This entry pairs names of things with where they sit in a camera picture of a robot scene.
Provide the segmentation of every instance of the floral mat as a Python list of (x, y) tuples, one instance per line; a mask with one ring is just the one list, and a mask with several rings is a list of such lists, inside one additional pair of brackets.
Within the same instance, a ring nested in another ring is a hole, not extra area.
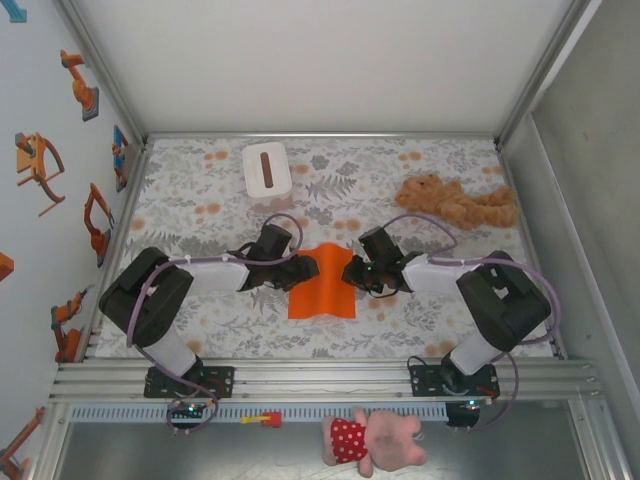
[[(152, 146), (126, 239), (122, 271), (145, 247), (170, 255), (216, 255), (256, 240), (264, 215), (251, 210), (242, 173), (247, 145), (281, 141), (293, 179), (294, 206), (304, 226), (303, 248), (335, 242), (363, 255), (357, 238), (403, 213), (393, 201), (403, 180), (436, 172), (459, 178), (466, 192), (504, 184), (491, 139), (283, 138), (161, 139)], [(288, 220), (280, 225), (295, 232)], [(453, 228), (460, 245), (450, 255), (472, 258), (502, 249), (526, 262), (518, 229)], [(433, 251), (447, 238), (426, 222), (389, 228), (404, 252)], [(446, 354), (475, 327), (462, 299), (430, 293), (377, 300), (357, 293), (355, 320), (288, 320), (288, 294), (261, 287), (244, 293), (189, 296), (174, 321), (202, 357), (406, 358)], [(544, 327), (533, 334), (541, 335)], [(518, 347), (519, 356), (551, 356), (548, 344)], [(124, 334), (103, 322), (98, 357), (136, 356)]]

